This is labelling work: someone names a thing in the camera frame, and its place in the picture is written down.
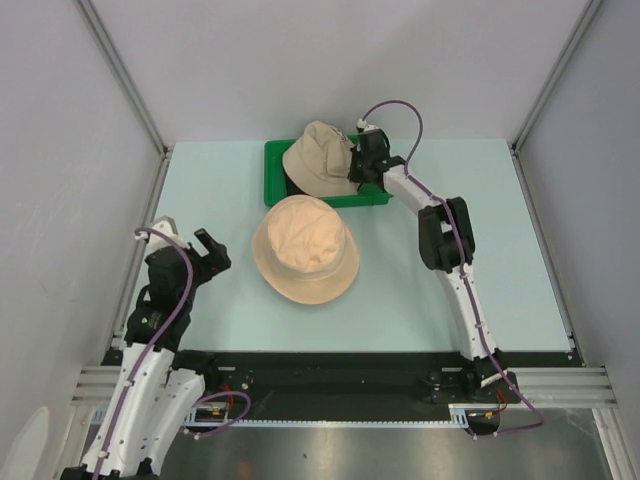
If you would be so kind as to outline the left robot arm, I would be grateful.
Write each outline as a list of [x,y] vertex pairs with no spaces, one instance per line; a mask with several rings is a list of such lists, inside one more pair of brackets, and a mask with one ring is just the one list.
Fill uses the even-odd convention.
[[182,350],[198,288],[228,270],[225,245],[205,229],[200,254],[169,220],[142,227],[148,282],[127,320],[120,373],[94,441],[64,479],[156,479],[199,399],[214,397],[221,376],[214,354]]

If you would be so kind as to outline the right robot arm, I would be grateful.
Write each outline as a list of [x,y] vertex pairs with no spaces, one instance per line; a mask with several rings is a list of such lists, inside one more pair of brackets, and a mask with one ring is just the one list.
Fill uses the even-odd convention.
[[357,136],[349,180],[378,186],[417,217],[420,257],[445,289],[458,350],[466,360],[461,376],[463,393],[473,401],[484,401],[496,391],[498,381],[515,391],[514,378],[500,363],[500,349],[478,298],[473,272],[475,239],[466,202],[433,193],[410,172],[407,160],[390,153],[388,137],[379,127],[360,120]]

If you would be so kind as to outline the beige smile bucket hat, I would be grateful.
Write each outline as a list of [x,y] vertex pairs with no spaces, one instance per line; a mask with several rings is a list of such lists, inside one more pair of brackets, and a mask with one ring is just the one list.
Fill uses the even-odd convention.
[[356,195],[359,185],[348,179],[354,147],[336,127],[313,121],[283,154],[284,172],[296,187],[313,197]]

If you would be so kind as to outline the peach embroidered bucket hat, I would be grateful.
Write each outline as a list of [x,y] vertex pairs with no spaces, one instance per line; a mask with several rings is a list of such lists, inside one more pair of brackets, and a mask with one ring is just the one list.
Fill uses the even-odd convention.
[[344,294],[360,269],[360,253],[337,211],[306,195],[284,198],[265,215],[252,239],[256,267],[285,298],[321,305]]

